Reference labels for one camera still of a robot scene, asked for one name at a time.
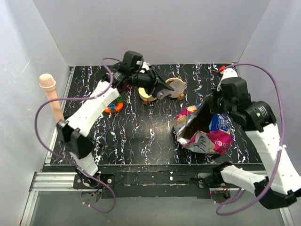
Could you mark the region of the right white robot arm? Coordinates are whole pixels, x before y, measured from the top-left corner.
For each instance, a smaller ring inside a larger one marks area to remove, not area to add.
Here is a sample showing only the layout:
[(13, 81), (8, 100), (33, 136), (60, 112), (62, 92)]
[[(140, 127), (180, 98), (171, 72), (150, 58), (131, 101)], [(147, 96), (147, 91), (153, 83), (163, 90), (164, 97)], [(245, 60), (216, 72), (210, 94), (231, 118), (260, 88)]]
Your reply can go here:
[(230, 162), (213, 169), (213, 183), (226, 184), (253, 193), (255, 200), (241, 208), (259, 202), (272, 210), (288, 207), (301, 195), (301, 177), (294, 168), (283, 143), (285, 129), (279, 129), (271, 107), (264, 101), (252, 101), (247, 82), (238, 76), (232, 66), (219, 69), (221, 81), (212, 89), (213, 113), (227, 113), (240, 125), (255, 146), (267, 176), (253, 174)]

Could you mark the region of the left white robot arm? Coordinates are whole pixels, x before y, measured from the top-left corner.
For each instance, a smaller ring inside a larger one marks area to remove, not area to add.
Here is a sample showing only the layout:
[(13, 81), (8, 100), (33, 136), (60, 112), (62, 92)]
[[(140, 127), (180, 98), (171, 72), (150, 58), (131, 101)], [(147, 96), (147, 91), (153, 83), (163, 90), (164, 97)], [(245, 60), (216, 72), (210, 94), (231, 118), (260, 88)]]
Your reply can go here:
[(158, 98), (174, 91), (152, 65), (144, 61), (143, 55), (135, 51), (127, 51), (121, 61), (104, 67), (107, 72), (101, 75), (93, 93), (77, 99), (83, 102), (79, 110), (56, 124), (61, 143), (75, 160), (79, 178), (89, 188), (99, 186), (100, 174), (92, 156), (94, 144), (88, 135), (109, 104), (129, 87), (144, 88), (147, 95)]

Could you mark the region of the clear plastic scoop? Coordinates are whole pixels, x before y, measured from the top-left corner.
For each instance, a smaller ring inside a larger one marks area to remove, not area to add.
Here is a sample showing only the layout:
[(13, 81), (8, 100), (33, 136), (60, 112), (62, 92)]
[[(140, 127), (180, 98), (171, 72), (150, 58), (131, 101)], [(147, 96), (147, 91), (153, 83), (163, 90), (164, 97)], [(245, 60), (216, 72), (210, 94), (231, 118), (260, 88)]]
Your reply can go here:
[(171, 98), (178, 98), (187, 88), (186, 84), (180, 80), (174, 80), (169, 85), (174, 89), (174, 91), (170, 91), (170, 94), (168, 95)]

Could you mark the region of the pink pet food bag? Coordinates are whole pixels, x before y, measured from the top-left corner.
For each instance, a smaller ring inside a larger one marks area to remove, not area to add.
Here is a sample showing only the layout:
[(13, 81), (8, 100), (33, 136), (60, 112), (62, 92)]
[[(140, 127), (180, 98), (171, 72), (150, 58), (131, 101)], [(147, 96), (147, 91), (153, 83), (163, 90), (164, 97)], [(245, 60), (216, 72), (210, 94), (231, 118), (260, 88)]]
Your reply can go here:
[(220, 114), (211, 112), (212, 96), (201, 104), (184, 108), (175, 118), (176, 141), (195, 153), (222, 155), (234, 140), (230, 126)]

